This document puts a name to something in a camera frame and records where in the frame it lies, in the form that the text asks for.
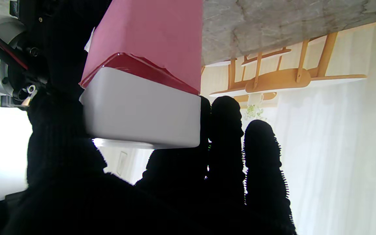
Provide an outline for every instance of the screw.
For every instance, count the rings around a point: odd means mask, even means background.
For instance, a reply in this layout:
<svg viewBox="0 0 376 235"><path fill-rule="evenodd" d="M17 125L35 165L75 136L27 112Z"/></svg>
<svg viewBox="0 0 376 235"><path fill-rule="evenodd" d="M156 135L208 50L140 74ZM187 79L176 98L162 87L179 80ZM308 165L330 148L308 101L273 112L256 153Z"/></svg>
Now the screw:
<svg viewBox="0 0 376 235"><path fill-rule="evenodd" d="M35 85L30 85L28 88L27 88L27 92L29 94L32 94L34 92L34 90L36 89L36 86Z"/></svg>
<svg viewBox="0 0 376 235"><path fill-rule="evenodd" d="M37 49L36 47L33 47L33 48L27 48L28 49L28 53L32 56L32 57L36 57L39 55L39 49Z"/></svg>

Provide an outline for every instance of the white plastic container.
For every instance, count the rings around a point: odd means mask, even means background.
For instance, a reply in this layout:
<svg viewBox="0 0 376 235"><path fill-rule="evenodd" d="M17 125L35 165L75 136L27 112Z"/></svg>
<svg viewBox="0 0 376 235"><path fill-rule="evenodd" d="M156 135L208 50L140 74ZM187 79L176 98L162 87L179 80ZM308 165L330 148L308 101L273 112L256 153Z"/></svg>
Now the white plastic container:
<svg viewBox="0 0 376 235"><path fill-rule="evenodd" d="M87 132L143 149L200 144L200 97L104 67L81 96Z"/></svg>

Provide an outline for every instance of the green plant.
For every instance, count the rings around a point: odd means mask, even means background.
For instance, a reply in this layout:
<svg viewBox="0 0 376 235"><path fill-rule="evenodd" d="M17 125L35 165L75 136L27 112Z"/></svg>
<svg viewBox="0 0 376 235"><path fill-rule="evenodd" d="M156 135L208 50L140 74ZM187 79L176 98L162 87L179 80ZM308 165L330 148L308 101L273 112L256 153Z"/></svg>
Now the green plant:
<svg viewBox="0 0 376 235"><path fill-rule="evenodd" d="M262 116L263 113L264 113L264 110L261 109L260 107L256 106L255 104L254 105L248 105L245 119L246 120L259 119L259 120L262 120L262 121L266 121L267 119Z"/></svg>

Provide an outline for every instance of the red wire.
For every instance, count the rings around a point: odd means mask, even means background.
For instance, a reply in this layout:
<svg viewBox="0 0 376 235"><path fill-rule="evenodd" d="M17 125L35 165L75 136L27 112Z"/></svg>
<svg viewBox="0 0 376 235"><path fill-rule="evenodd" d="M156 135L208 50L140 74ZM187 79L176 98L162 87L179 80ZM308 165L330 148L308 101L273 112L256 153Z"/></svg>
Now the red wire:
<svg viewBox="0 0 376 235"><path fill-rule="evenodd" d="M0 48L3 49L5 52L7 52L17 63L21 65L25 70L28 70L28 66L22 62L19 58L17 58L10 50L6 48L6 45L0 43Z"/></svg>

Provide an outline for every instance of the gray marble ceiling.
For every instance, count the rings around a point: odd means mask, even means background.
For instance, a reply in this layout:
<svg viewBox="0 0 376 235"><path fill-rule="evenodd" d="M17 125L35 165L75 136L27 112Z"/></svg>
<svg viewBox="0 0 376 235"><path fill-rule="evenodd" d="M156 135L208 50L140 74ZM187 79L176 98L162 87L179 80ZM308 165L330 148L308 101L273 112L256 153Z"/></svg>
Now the gray marble ceiling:
<svg viewBox="0 0 376 235"><path fill-rule="evenodd" d="M0 14L9 0L0 0ZM376 0L203 0L203 64L376 22Z"/></svg>

